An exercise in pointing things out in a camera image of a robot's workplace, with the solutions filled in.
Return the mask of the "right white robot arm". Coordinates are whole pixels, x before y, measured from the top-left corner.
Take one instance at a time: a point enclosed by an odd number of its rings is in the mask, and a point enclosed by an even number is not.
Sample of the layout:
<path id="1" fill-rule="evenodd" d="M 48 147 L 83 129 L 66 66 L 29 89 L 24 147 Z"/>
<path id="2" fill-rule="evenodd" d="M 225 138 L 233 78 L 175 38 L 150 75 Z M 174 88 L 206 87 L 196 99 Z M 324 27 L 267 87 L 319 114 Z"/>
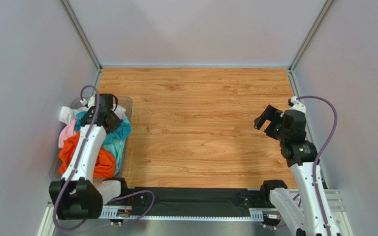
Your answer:
<path id="1" fill-rule="evenodd" d="M 268 201 L 276 207 L 293 236 L 340 236 L 341 229 L 334 220 L 322 186 L 320 166 L 316 163 L 317 149 L 306 139 L 306 116 L 295 106 L 281 111 L 271 105 L 255 119 L 259 130 L 280 143 L 281 154 L 286 160 L 298 187 L 301 205 L 290 195 L 282 180 L 266 180 L 261 186 Z"/>

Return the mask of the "teal t shirt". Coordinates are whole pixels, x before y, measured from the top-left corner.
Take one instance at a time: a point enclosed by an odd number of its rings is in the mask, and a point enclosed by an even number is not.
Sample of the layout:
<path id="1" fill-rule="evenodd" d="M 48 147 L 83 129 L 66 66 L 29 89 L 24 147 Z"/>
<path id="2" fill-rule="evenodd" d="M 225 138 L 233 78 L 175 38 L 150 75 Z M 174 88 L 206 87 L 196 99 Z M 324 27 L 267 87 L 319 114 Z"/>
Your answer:
<path id="1" fill-rule="evenodd" d="M 131 124 L 127 116 L 123 114 L 116 114 L 123 122 L 120 127 L 113 133 L 108 134 L 104 140 L 102 147 L 109 151 L 116 159 L 117 168 L 120 167 L 122 155 L 125 148 L 125 141 L 132 132 Z"/>

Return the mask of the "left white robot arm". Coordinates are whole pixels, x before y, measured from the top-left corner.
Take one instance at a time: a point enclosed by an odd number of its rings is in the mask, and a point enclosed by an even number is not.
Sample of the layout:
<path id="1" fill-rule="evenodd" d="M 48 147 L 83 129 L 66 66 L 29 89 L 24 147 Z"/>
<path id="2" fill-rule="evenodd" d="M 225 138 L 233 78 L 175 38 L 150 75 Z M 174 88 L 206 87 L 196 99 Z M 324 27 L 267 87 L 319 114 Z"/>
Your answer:
<path id="1" fill-rule="evenodd" d="M 93 105 L 84 114 L 72 160 L 60 180 L 51 182 L 49 186 L 57 219 L 98 219 L 103 206 L 121 195 L 121 178 L 111 177 L 97 186 L 93 184 L 102 143 L 122 124 L 114 113 L 117 105 L 116 96 L 102 93 L 95 96 Z"/>

